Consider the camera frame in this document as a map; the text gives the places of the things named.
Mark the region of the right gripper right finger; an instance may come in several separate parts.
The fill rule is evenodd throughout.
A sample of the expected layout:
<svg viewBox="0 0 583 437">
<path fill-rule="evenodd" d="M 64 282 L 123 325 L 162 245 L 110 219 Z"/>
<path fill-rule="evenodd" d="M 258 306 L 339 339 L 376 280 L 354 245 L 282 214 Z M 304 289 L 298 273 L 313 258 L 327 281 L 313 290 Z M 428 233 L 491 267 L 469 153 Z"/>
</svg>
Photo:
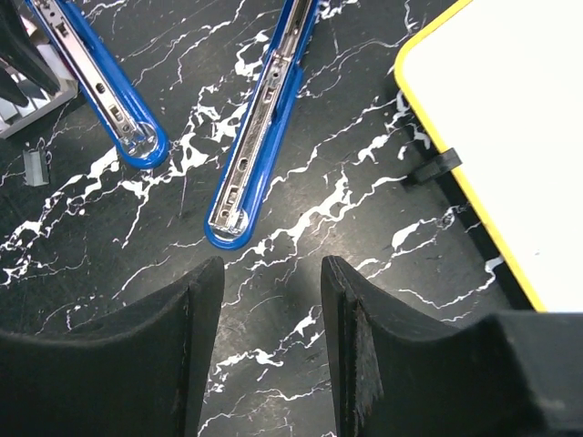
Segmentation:
<svg viewBox="0 0 583 437">
<path fill-rule="evenodd" d="M 579 436 L 582 317 L 505 310 L 464 328 L 322 261 L 340 436 Z"/>
</svg>

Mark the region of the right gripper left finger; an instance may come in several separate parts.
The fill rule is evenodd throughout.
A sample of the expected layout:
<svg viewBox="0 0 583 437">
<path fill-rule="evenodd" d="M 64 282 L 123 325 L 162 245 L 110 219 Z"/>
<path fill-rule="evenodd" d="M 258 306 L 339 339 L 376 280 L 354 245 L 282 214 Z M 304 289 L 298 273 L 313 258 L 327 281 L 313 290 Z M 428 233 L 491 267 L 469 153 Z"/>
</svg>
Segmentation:
<svg viewBox="0 0 583 437">
<path fill-rule="evenodd" d="M 4 436 L 194 436 L 224 296 L 206 259 L 65 333 L 1 334 Z"/>
</svg>

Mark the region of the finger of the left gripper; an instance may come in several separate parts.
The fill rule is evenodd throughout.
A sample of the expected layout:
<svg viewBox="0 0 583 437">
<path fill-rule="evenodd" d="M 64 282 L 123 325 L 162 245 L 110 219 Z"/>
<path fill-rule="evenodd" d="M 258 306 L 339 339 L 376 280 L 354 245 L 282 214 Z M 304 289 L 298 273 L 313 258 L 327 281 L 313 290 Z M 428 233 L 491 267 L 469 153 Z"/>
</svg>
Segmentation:
<svg viewBox="0 0 583 437">
<path fill-rule="evenodd" d="M 0 68 L 0 97 L 14 105 L 27 106 L 27 97 L 20 90 L 15 80 L 2 67 Z"/>
<path fill-rule="evenodd" d="M 14 2 L 1 2 L 1 59 L 48 94 L 59 91 L 59 81 L 31 42 Z"/>
</svg>

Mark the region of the staple tray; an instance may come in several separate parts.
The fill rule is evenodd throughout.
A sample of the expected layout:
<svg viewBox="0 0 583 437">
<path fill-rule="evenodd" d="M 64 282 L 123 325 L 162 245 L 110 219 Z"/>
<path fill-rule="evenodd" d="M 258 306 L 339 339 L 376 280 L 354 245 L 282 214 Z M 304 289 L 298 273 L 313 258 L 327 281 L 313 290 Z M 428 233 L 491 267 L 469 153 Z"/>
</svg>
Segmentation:
<svg viewBox="0 0 583 437">
<path fill-rule="evenodd" d="M 1 138 L 8 139 L 18 131 L 33 124 L 41 117 L 61 107 L 75 98 L 78 92 L 78 82 L 62 58 L 42 34 L 40 29 L 29 19 L 20 15 L 31 42 L 36 46 L 42 58 L 47 62 L 58 79 L 60 90 L 55 95 L 49 95 L 43 88 L 34 84 L 24 74 L 1 60 L 1 69 L 16 83 L 18 88 L 27 97 L 27 105 L 22 107 L 1 98 Z"/>
</svg>

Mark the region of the staple strip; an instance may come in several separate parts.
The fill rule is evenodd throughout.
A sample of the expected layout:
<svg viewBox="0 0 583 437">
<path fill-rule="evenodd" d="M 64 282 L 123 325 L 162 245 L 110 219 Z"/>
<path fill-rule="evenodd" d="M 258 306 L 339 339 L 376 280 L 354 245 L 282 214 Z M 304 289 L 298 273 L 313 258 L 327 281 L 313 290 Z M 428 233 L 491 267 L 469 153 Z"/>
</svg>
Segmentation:
<svg viewBox="0 0 583 437">
<path fill-rule="evenodd" d="M 48 162 L 44 150 L 24 151 L 23 160 L 25 183 L 29 187 L 41 187 L 49 184 Z"/>
</svg>

